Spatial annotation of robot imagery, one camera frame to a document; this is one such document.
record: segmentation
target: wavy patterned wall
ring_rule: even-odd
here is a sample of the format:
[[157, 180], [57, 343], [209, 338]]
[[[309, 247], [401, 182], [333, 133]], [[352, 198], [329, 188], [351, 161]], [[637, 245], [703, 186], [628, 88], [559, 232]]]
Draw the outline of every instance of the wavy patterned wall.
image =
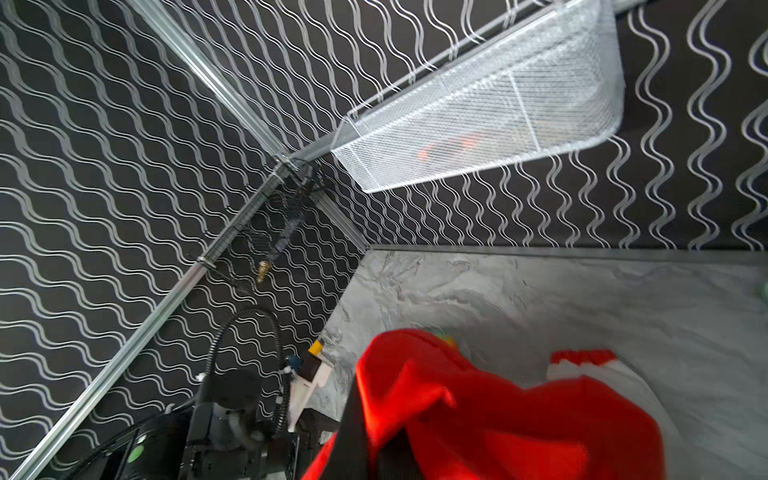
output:
[[[293, 149], [516, 5], [162, 1]], [[599, 147], [373, 195], [328, 156], [328, 181], [373, 243], [763, 250], [767, 16], [737, 0], [622, 15], [624, 124]]]
[[[121, 0], [3, 2], [0, 36], [8, 478], [274, 165]], [[356, 267], [342, 238], [308, 212], [260, 294], [289, 349], [311, 343]], [[216, 278], [196, 286], [43, 477], [189, 396], [211, 332], [243, 301]], [[247, 327], [222, 368], [269, 352]]]

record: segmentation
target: red fabric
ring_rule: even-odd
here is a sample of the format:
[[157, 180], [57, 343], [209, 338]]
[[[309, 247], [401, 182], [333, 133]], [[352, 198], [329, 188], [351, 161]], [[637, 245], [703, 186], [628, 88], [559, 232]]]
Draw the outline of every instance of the red fabric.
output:
[[[427, 479], [664, 477], [656, 422], [587, 377], [521, 389], [414, 329], [377, 336], [356, 375], [372, 462], [405, 428]], [[332, 448], [305, 480], [320, 477]]]
[[567, 360], [576, 365], [592, 363], [602, 366], [616, 359], [616, 354], [610, 350], [561, 350], [552, 354], [551, 362], [557, 365], [563, 360]]

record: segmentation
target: green sticker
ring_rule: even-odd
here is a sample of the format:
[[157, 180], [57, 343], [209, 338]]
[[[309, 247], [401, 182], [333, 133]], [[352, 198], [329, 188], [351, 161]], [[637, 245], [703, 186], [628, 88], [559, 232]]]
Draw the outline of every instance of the green sticker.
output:
[[138, 447], [131, 450], [131, 454], [128, 456], [128, 463], [131, 463], [136, 458], [139, 458], [141, 456], [141, 453], [144, 452], [144, 446], [139, 445]]

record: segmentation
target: white mesh basket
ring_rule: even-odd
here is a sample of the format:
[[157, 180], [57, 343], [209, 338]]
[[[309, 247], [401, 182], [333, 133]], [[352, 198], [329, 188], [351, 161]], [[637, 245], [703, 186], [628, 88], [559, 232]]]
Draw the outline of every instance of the white mesh basket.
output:
[[371, 193], [593, 147], [623, 101], [612, 2], [571, 0], [347, 118], [332, 151]]

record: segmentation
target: gray marble countertop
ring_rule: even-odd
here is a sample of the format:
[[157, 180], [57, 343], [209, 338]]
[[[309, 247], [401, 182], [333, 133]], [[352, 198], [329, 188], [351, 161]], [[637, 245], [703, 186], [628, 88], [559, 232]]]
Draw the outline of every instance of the gray marble countertop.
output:
[[609, 348], [654, 389], [704, 478], [768, 478], [768, 266], [755, 255], [745, 266], [369, 251], [323, 330], [335, 369], [310, 406], [339, 418], [357, 359], [391, 329], [443, 329], [522, 387], [544, 382], [556, 350]]

